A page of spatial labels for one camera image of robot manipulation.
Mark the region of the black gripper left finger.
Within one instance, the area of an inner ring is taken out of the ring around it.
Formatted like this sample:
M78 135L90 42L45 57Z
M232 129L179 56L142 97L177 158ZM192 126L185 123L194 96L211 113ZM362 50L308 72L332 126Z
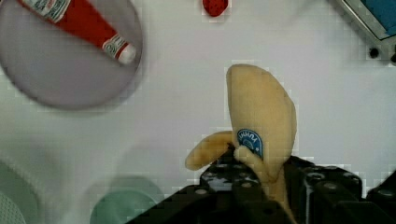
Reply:
M127 224L275 224L258 178L228 149L189 185Z

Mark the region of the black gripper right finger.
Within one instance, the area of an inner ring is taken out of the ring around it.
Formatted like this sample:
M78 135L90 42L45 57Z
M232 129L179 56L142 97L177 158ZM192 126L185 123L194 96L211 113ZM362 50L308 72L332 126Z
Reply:
M334 165L292 156L284 171L297 224L395 224L395 175L363 195L362 179Z

